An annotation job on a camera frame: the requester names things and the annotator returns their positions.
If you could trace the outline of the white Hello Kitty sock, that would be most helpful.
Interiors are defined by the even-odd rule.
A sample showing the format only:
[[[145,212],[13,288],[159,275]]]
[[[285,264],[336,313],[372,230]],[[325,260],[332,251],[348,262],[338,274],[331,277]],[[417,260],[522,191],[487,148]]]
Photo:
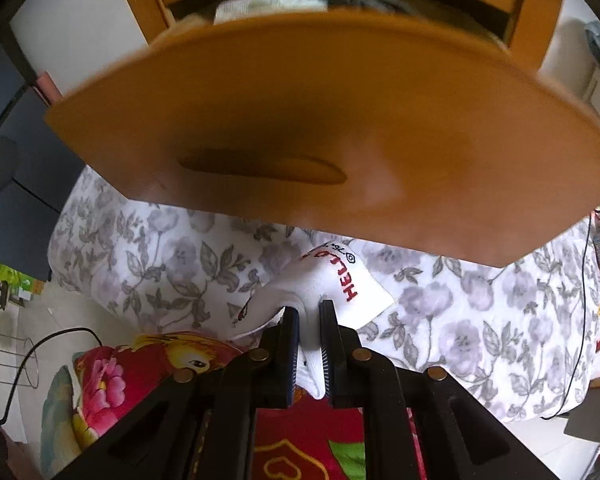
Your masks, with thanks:
[[[289,263],[279,276],[258,289],[233,316],[223,337],[237,340],[257,333],[279,318],[286,307],[293,308],[300,323],[296,384],[321,400],[326,394],[318,313],[323,300],[334,304],[340,325],[354,330],[394,305],[392,296],[358,254],[327,242]]]

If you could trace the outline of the wooden drawer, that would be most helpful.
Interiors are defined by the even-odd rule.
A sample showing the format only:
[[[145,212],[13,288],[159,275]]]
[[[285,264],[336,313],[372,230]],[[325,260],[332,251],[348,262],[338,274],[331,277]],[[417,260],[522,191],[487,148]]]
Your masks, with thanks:
[[[296,13],[163,40],[47,123],[133,200],[505,266],[600,204],[600,119],[494,42]]]

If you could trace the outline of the red floral blanket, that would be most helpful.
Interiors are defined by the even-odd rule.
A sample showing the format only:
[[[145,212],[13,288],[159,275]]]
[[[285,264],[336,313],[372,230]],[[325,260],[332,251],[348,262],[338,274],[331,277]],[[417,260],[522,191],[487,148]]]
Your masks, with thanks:
[[[364,347],[348,367],[355,408],[297,400],[259,408],[266,350],[172,374],[59,474],[61,479],[427,479],[399,375]]]

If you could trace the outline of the grey floral bedsheet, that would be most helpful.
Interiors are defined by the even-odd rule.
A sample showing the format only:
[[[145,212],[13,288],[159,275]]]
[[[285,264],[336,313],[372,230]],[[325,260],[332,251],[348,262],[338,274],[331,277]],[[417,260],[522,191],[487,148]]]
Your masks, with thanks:
[[[593,375],[600,270],[581,221],[505,268],[337,236],[394,305],[360,330],[409,370],[445,367],[497,418],[569,411]],[[320,231],[127,200],[76,181],[48,246],[65,288],[142,332],[219,333]]]

